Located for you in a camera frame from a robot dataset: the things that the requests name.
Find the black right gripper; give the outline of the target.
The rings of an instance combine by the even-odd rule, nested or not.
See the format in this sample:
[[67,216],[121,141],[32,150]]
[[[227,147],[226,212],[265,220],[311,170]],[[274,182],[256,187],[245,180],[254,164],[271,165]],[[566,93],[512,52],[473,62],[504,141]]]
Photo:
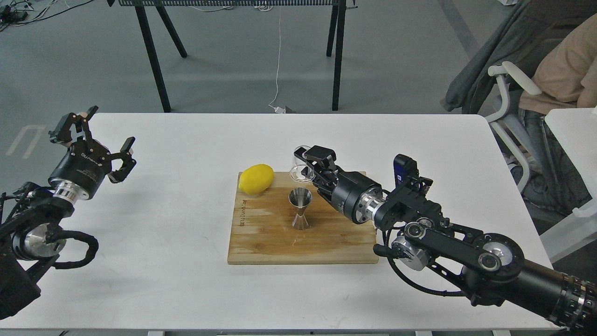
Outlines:
[[336,153],[327,147],[297,147],[293,155],[299,181],[312,182],[335,210],[355,224],[373,219],[383,202],[379,183],[360,172],[337,168]]

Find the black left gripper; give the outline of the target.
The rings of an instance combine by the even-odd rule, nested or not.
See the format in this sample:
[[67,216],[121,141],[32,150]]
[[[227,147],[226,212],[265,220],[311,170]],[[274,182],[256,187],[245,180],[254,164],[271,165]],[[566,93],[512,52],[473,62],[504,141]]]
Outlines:
[[[99,107],[94,105],[80,114],[68,113],[62,117],[53,131],[49,131],[51,143],[58,143],[69,149],[50,174],[48,183],[57,187],[59,182],[72,182],[83,189],[87,199],[95,196],[106,175],[111,183],[120,183],[136,165],[136,160],[132,158],[132,145],[136,138],[127,138],[119,153],[113,154],[108,153],[107,147],[94,142],[88,121],[98,109]],[[75,127],[75,133],[79,135],[76,142],[72,139],[72,127]],[[122,160],[118,170],[111,171],[113,160]]]

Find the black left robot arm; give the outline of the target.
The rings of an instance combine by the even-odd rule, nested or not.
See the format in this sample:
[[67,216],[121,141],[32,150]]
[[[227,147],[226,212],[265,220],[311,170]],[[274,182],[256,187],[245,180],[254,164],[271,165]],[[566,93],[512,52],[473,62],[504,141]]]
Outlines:
[[98,251],[98,241],[80,231],[62,229],[77,200],[93,198],[104,178],[122,182],[136,165],[132,157],[134,137],[112,153],[97,140],[89,120],[96,105],[86,112],[68,113],[55,130],[53,143],[67,148],[66,155],[50,175],[49,187],[24,183],[1,202],[15,205],[0,230],[0,317],[17,314],[41,295],[38,281],[51,268],[74,269],[88,265]]

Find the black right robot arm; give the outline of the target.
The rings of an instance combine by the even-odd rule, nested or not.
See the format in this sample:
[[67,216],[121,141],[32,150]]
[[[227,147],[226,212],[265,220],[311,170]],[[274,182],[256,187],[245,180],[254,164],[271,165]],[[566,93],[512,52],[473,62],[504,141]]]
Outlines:
[[596,334],[596,287],[525,259],[511,238],[454,224],[427,200],[432,180],[417,163],[394,158],[391,192],[360,172],[335,164],[329,148],[297,147],[294,157],[315,175],[318,194],[335,210],[382,232],[373,251],[410,286],[431,295],[465,296],[472,306],[509,301],[580,336]]

